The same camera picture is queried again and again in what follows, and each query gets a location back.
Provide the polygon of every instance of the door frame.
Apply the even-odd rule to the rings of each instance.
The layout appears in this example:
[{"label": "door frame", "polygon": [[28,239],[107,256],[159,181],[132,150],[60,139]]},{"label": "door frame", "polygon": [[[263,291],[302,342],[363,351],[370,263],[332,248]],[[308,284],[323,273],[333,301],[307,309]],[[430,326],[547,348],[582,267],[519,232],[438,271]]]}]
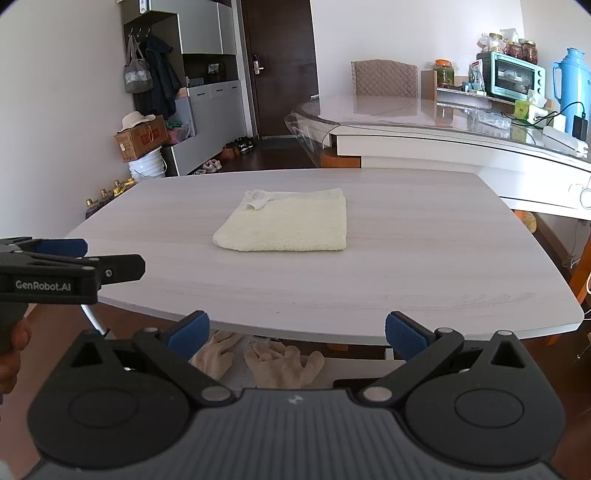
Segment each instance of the door frame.
[{"label": "door frame", "polygon": [[258,111],[255,108],[256,93],[253,88],[254,78],[252,76],[251,57],[246,42],[242,0],[232,0],[232,16],[234,20],[234,39],[236,41],[236,64],[238,66],[238,79],[242,87],[242,107],[246,134],[249,137],[258,138]]}]

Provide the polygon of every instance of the glass jar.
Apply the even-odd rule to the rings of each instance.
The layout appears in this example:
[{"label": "glass jar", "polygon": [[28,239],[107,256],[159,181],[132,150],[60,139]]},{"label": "glass jar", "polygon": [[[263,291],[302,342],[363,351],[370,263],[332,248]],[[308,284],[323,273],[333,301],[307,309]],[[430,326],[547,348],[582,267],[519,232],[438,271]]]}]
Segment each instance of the glass jar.
[{"label": "glass jar", "polygon": [[503,35],[498,33],[488,35],[488,51],[503,53]]},{"label": "glass jar", "polygon": [[437,72],[438,87],[453,87],[456,84],[455,72],[449,60],[435,60],[433,70]]},{"label": "glass jar", "polygon": [[523,45],[516,42],[507,42],[507,55],[510,57],[523,60]]},{"label": "glass jar", "polygon": [[538,47],[531,40],[525,40],[524,38],[519,39],[523,48],[523,59],[534,65],[538,64]]}]

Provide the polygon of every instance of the oven door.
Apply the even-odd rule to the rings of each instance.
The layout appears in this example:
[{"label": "oven door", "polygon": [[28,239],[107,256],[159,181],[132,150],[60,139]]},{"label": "oven door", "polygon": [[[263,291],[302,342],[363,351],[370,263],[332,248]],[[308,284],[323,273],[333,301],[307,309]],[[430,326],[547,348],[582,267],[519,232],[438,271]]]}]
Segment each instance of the oven door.
[{"label": "oven door", "polygon": [[491,79],[494,87],[491,93],[515,100],[526,100],[529,90],[537,91],[534,65],[506,56],[495,57]]}]

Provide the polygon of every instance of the thermos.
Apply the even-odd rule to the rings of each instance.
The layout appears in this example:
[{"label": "thermos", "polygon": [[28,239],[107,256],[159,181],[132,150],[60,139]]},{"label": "thermos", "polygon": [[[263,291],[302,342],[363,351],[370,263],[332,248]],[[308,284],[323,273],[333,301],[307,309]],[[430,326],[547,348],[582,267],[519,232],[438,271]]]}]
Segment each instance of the thermos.
[{"label": "thermos", "polygon": [[[554,83],[554,96],[560,102],[562,110],[572,102],[583,102],[587,120],[591,115],[591,70],[583,60],[584,51],[576,48],[567,48],[567,55],[562,62],[554,62],[552,77]],[[561,95],[558,96],[556,88],[556,70],[562,71]],[[566,133],[573,133],[574,116],[582,116],[583,106],[580,103],[569,106],[563,115],[566,117]]]}]

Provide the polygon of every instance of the white table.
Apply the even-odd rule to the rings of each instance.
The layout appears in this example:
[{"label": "white table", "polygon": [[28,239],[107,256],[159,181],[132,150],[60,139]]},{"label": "white table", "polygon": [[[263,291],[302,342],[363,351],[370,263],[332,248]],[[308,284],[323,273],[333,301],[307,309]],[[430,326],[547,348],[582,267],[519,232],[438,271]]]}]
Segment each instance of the white table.
[{"label": "white table", "polygon": [[[252,189],[340,187],[342,252],[236,252],[214,232]],[[71,232],[89,254],[139,253],[139,282],[106,286],[105,303],[294,340],[386,344],[400,310],[469,339],[567,332],[583,312],[548,256],[476,175],[427,170],[283,170],[147,180]]]}]

